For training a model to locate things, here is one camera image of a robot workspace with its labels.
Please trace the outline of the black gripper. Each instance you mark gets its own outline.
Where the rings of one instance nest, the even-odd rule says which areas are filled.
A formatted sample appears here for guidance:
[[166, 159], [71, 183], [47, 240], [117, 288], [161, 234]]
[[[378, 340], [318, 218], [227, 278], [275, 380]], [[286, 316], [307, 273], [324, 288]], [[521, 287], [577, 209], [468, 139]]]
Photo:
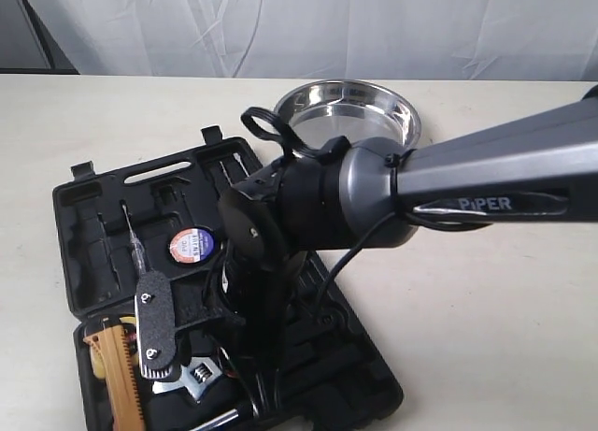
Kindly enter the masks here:
[[300, 251], [264, 270], [230, 248], [207, 269], [175, 280], [175, 310], [168, 278], [156, 270], [141, 275], [135, 317], [142, 377], [176, 378], [177, 350], [183, 361], [205, 355], [209, 345], [203, 339], [212, 341], [210, 347], [223, 347], [235, 360], [279, 360], [287, 309], [306, 257]]

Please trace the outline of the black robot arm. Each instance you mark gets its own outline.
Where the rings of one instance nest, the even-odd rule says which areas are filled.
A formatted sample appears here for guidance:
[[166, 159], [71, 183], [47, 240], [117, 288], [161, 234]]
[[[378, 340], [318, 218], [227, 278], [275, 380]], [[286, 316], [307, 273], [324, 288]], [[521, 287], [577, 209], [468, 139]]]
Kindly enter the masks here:
[[231, 358], [275, 370], [293, 292], [313, 251], [395, 248], [420, 228], [467, 232], [495, 223], [597, 219], [597, 92], [424, 148], [384, 136], [337, 135], [320, 146], [282, 108], [247, 108], [241, 122], [280, 156], [219, 197], [222, 266], [203, 301], [176, 321], [172, 288], [155, 270], [135, 293], [141, 375], [176, 377], [178, 336], [205, 327]]

